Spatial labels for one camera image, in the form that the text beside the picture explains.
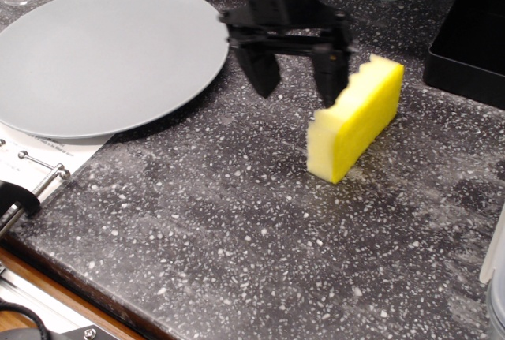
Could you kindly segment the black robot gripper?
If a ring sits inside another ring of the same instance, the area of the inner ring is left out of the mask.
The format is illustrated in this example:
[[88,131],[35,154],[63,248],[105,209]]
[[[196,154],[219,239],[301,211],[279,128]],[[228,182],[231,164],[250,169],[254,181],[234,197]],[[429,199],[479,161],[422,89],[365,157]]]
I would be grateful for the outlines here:
[[316,88],[333,106],[349,81],[352,36],[349,16],[320,0],[245,0],[220,14],[239,66],[256,92],[267,98],[281,77],[275,51],[311,54]]

